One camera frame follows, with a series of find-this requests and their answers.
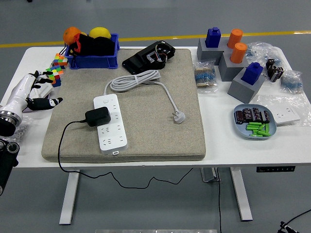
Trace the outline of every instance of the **orange cylinder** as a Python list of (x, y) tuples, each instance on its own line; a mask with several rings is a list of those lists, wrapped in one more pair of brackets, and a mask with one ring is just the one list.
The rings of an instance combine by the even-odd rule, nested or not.
[(237, 29), (237, 28), (233, 29), (231, 31), (227, 46), (233, 49), (234, 45), (241, 41), (242, 35), (243, 35), (243, 31), (241, 29)]
[(236, 43), (233, 52), (230, 57), (232, 63), (239, 64), (243, 61), (243, 57), (246, 53), (247, 45), (244, 43)]

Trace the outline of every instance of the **table leg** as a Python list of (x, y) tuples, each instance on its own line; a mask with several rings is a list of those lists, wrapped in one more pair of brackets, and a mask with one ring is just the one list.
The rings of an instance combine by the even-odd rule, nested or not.
[(63, 209), (60, 215), (60, 225), (70, 225), (74, 200), (76, 197), (76, 191), (79, 181), (79, 173), (69, 173), (67, 188), (64, 197)]
[(241, 169), (239, 167), (231, 167), (230, 170), (239, 205), (241, 220), (252, 221), (253, 217), (249, 207)]

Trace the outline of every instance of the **black cable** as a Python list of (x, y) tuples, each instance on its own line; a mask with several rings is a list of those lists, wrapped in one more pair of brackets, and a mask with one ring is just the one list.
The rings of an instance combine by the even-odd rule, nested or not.
[(171, 184), (174, 184), (174, 185), (178, 185), (178, 184), (185, 178), (185, 176), (187, 176), (187, 175), (193, 170), (193, 168), (191, 168), (177, 183), (173, 183), (173, 182), (165, 181), (165, 180), (160, 180), (160, 179), (158, 179), (158, 178), (156, 178), (156, 177), (153, 176), (153, 177), (149, 180), (148, 185), (147, 185), (146, 187), (126, 187), (126, 186), (123, 186), (123, 185), (116, 179), (116, 177), (113, 175), (113, 173), (112, 173), (111, 171), (108, 172), (108, 173), (106, 173), (106, 174), (98, 175), (98, 176), (95, 176), (95, 177), (89, 176), (89, 175), (87, 175), (87, 174), (85, 174), (85, 173), (83, 173), (83, 172), (80, 172), (80, 171), (67, 171), (67, 170), (65, 170), (65, 169), (62, 167), (62, 165), (61, 165), (61, 163), (60, 163), (60, 147), (61, 147), (61, 144), (62, 144), (62, 141), (63, 141), (63, 138), (64, 138), (65, 131), (66, 131), (67, 127), (68, 127), (69, 125), (73, 124), (73, 123), (85, 123), (85, 122), (86, 122), (86, 120), (72, 121), (72, 122), (68, 123), (68, 124), (65, 126), (65, 128), (64, 128), (62, 137), (61, 137), (60, 142), (59, 142), (58, 154), (57, 154), (58, 164), (59, 164), (60, 169), (62, 169), (63, 172), (66, 172), (66, 173), (79, 173), (79, 174), (81, 174), (81, 175), (84, 175), (84, 176), (89, 177), (89, 178), (92, 178), (92, 179), (97, 179), (97, 178), (99, 178), (99, 177), (101, 177), (101, 176), (106, 176), (106, 175), (108, 175), (108, 174), (111, 174), (111, 176), (113, 177), (113, 179), (114, 179), (116, 182), (118, 182), (118, 184), (119, 184), (122, 188), (129, 188), (129, 189), (146, 189), (146, 188), (149, 187), (150, 182), (151, 182), (153, 179), (155, 179), (156, 181), (167, 182), (167, 183), (171, 183)]
[(67, 45), (65, 43), (63, 49), (59, 52), (59, 55), (62, 55), (66, 51), (66, 49), (67, 49)]
[(219, 178), (219, 171), (217, 168), (217, 177), (218, 177), (218, 211), (219, 211), (219, 228), (220, 233), (222, 233), (222, 212), (220, 210), (220, 178)]
[(298, 218), (298, 217), (300, 217), (300, 216), (302, 216), (302, 215), (304, 215), (304, 214), (306, 214), (306, 213), (308, 213), (308, 212), (310, 212), (310, 211), (311, 211), (311, 209), (309, 209), (309, 210), (307, 210), (307, 211), (305, 211), (305, 212), (303, 212), (303, 213), (297, 215), (296, 217), (293, 217), (291, 220), (289, 220), (287, 223), (285, 223), (285, 225), (288, 225), (290, 222), (292, 222), (292, 221), (295, 220), (296, 218)]

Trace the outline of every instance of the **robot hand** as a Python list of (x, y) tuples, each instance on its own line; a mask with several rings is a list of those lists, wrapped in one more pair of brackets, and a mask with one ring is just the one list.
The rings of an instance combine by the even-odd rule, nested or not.
[(63, 99), (29, 99), (33, 88), (40, 88), (36, 83), (52, 83), (52, 80), (42, 78), (42, 75), (52, 74), (51, 71), (36, 71), (25, 75), (12, 90), (7, 104), (0, 108), (0, 135), (12, 136), (23, 119), (22, 111), (29, 105), (32, 110), (47, 110), (59, 104)]

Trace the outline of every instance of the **blue plastic bin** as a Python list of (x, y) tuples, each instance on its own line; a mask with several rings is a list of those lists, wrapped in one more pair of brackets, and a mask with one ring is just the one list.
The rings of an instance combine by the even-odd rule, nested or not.
[(112, 33), (111, 40), (115, 42), (115, 53), (113, 56), (76, 56), (75, 60), (73, 61), (73, 56), (69, 55), (69, 46), (67, 46), (65, 57), (68, 59), (69, 68), (118, 68), (117, 54), (118, 50), (120, 49), (119, 35), (117, 33)]

